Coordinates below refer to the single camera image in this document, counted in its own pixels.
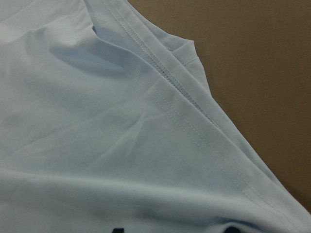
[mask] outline brown background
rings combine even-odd
[[[194,40],[213,97],[311,212],[311,1],[129,1]]]

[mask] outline cardboard surface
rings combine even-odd
[[[311,212],[311,1],[129,2],[194,40],[213,97]]]

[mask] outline t-shirt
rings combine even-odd
[[[126,0],[0,0],[0,232],[310,233],[194,41]]]

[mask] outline light blue fabric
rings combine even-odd
[[[0,232],[311,232],[193,41],[125,0],[0,3]]]

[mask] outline garment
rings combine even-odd
[[[311,216],[213,99],[193,41],[126,0],[2,0],[0,232],[113,229],[310,233]]]

